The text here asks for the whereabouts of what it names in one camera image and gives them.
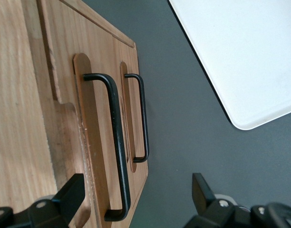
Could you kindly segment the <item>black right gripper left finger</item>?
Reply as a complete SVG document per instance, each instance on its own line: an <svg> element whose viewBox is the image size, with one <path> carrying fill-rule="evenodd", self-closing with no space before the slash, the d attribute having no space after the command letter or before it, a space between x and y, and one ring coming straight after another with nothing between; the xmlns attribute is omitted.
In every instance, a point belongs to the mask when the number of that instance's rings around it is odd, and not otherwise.
<svg viewBox="0 0 291 228"><path fill-rule="evenodd" d="M84 175L74 174L52 199L42 199L29 207L32 228L68 228L85 198Z"/></svg>

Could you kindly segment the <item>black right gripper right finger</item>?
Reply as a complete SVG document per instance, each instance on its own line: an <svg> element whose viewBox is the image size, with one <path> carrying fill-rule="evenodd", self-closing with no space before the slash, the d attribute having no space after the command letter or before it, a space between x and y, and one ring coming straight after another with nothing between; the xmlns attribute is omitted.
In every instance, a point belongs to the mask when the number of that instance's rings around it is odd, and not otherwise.
<svg viewBox="0 0 291 228"><path fill-rule="evenodd" d="M192 198L197 215L186 228L230 228L233 226L235 206L226 199L218 199L201 173L192 175Z"/></svg>

